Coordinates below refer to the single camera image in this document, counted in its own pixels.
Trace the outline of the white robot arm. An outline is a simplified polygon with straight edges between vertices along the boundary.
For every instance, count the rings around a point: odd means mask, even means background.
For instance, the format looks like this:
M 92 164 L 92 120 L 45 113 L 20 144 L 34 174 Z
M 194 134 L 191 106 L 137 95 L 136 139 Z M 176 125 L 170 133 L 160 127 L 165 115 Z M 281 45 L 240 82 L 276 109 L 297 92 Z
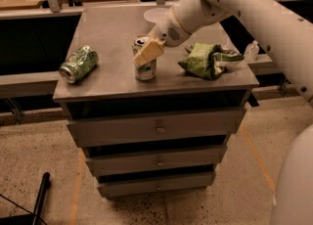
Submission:
M 165 46 L 178 46 L 201 27 L 230 16 L 241 22 L 296 91 L 313 104 L 313 25 L 274 0 L 180 0 L 151 30 L 151 40 L 134 62 L 144 65 L 161 56 Z M 313 126 L 292 142 L 283 161 L 270 225 L 313 225 Z

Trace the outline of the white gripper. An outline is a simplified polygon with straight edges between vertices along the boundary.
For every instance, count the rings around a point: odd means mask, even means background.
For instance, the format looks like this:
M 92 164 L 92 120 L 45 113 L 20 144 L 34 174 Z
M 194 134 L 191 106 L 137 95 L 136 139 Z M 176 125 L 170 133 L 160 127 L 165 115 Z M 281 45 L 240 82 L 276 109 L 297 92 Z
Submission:
M 168 9 L 151 29 L 150 39 L 134 56 L 134 63 L 143 66 L 160 57 L 164 44 L 176 47 L 188 40 L 200 28 L 219 23 L 231 16 L 205 0 L 180 0 Z

